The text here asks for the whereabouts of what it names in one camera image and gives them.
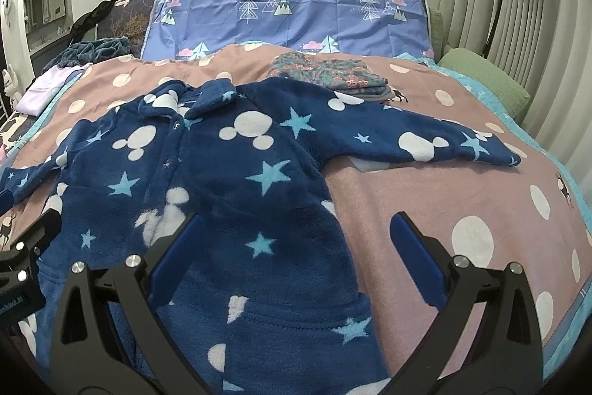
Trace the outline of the navy fleece star pajama top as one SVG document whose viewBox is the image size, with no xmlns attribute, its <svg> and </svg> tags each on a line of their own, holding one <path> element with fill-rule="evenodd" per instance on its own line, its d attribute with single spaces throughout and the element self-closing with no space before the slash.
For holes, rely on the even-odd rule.
<svg viewBox="0 0 592 395">
<path fill-rule="evenodd" d="M 520 162 L 491 134 L 311 83 L 162 84 L 2 174 L 15 201 L 53 180 L 62 220 L 38 264 L 46 304 L 24 322 L 40 370 L 73 264 L 116 266 L 197 214 L 205 229 L 159 316 L 214 392 L 378 392 L 389 374 L 322 174 L 337 156 Z"/>
</svg>

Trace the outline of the pink polka dot bedspread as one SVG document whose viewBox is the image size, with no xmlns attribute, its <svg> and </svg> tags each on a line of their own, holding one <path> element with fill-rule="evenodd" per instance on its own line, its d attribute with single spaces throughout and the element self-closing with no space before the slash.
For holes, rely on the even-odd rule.
<svg viewBox="0 0 592 395">
<path fill-rule="evenodd" d="M 282 54 L 277 46 L 230 45 L 197 61 L 142 62 L 131 56 L 95 64 L 61 98 L 44 125 L 7 122 L 19 168 L 45 160 L 80 119 L 108 110 L 172 78 L 200 85 L 215 78 L 235 84 L 264 79 Z M 426 234 L 478 266 L 520 262 L 534 293 L 552 374 L 577 349 L 588 349 L 591 317 L 591 214 L 574 181 L 467 78 L 404 58 L 364 57 L 363 63 L 396 88 L 392 108 L 405 108 L 497 136 L 521 157 L 514 170 L 475 163 L 395 166 L 356 158 L 331 160 L 324 175 L 329 207 L 345 232 L 361 290 L 367 293 L 386 364 L 396 370 L 416 348 L 434 317 L 387 237 L 389 219 L 405 211 Z"/>
</svg>

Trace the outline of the lavender folded cloth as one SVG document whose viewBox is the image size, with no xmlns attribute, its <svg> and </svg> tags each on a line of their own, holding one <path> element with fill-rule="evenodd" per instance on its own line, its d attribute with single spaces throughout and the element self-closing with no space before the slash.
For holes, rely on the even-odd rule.
<svg viewBox="0 0 592 395">
<path fill-rule="evenodd" d="M 52 66 L 44 74 L 35 78 L 30 88 L 27 89 L 16 104 L 14 110 L 21 114 L 39 116 L 55 95 L 58 94 L 58 91 L 64 86 L 70 75 L 82 71 L 86 67 L 89 67 L 89 63 L 72 67 Z"/>
</svg>

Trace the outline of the white bear figurine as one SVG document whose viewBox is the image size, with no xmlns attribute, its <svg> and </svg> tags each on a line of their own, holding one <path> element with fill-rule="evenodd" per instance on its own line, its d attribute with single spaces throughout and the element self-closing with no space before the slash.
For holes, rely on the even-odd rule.
<svg viewBox="0 0 592 395">
<path fill-rule="evenodd" d="M 14 110 L 22 98 L 22 91 L 20 88 L 18 76 L 11 65 L 8 65 L 6 68 L 2 69 L 2 80 L 4 92 L 8 98 L 10 108 Z"/>
</svg>

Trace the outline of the teal crumpled blanket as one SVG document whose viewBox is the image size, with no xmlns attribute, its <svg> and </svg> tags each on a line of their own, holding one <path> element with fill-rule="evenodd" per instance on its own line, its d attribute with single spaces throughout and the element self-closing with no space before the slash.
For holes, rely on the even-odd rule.
<svg viewBox="0 0 592 395">
<path fill-rule="evenodd" d="M 42 68 L 45 73 L 50 68 L 83 66 L 131 54 L 131 41 L 125 37 L 103 38 L 93 41 L 80 41 L 69 45 L 65 50 L 51 58 Z"/>
</svg>

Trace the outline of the grey folded garment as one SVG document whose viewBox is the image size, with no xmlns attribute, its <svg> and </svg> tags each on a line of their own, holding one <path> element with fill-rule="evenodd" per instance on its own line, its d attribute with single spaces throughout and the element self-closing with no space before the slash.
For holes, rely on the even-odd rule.
<svg viewBox="0 0 592 395">
<path fill-rule="evenodd" d="M 352 95 L 363 100 L 382 102 L 395 98 L 395 94 L 390 86 L 385 87 L 371 87 L 361 89 L 346 89 L 341 90 L 341 93 Z"/>
</svg>

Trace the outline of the green pillow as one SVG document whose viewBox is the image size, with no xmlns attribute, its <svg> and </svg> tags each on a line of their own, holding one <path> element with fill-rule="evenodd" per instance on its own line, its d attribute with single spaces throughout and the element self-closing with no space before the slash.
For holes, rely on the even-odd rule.
<svg viewBox="0 0 592 395">
<path fill-rule="evenodd" d="M 484 85 L 499 99 L 511 118 L 519 116 L 530 103 L 531 96 L 521 84 L 488 59 L 471 50 L 450 49 L 441 57 L 438 65 Z"/>
</svg>

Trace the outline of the black garment on headboard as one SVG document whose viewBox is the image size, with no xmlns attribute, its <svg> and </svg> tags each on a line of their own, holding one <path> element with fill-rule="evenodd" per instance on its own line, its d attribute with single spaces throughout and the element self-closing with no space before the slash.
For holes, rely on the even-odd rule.
<svg viewBox="0 0 592 395">
<path fill-rule="evenodd" d="M 81 42 L 89 30 L 110 14 L 110 11 L 118 1 L 120 0 L 103 0 L 94 9 L 76 19 L 69 32 L 68 44 Z"/>
</svg>

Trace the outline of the dark patterned pillow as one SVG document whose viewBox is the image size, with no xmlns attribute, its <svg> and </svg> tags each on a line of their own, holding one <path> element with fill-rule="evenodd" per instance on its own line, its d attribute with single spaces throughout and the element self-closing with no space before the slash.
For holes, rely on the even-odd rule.
<svg viewBox="0 0 592 395">
<path fill-rule="evenodd" d="M 151 10 L 155 0 L 118 0 L 108 14 L 95 27 L 95 38 L 127 37 L 131 53 L 141 57 L 145 31 L 151 21 Z"/>
</svg>

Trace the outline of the floral folded garment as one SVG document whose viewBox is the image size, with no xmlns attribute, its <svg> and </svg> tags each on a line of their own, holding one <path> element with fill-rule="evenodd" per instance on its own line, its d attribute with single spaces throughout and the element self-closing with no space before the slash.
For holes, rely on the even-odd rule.
<svg viewBox="0 0 592 395">
<path fill-rule="evenodd" d="M 271 63 L 269 76 L 309 82 L 348 94 L 377 95 L 387 86 L 387 80 L 374 74 L 362 61 L 318 59 L 297 51 L 277 56 Z"/>
</svg>

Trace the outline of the beige pleated curtain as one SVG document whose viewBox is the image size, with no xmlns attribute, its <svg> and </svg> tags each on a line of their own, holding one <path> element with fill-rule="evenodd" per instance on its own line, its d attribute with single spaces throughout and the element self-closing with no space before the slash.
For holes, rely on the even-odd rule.
<svg viewBox="0 0 592 395">
<path fill-rule="evenodd" d="M 481 52 L 497 0 L 440 0 L 448 45 Z M 530 94 L 523 129 L 591 191 L 591 0 L 503 0 L 489 60 Z"/>
</svg>

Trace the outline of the blue tree print pillow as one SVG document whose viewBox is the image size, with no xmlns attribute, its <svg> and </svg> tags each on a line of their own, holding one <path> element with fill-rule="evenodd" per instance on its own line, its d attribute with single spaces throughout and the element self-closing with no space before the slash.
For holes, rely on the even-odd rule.
<svg viewBox="0 0 592 395">
<path fill-rule="evenodd" d="M 155 0 L 141 59 L 199 60 L 230 44 L 430 57 L 424 0 Z"/>
</svg>

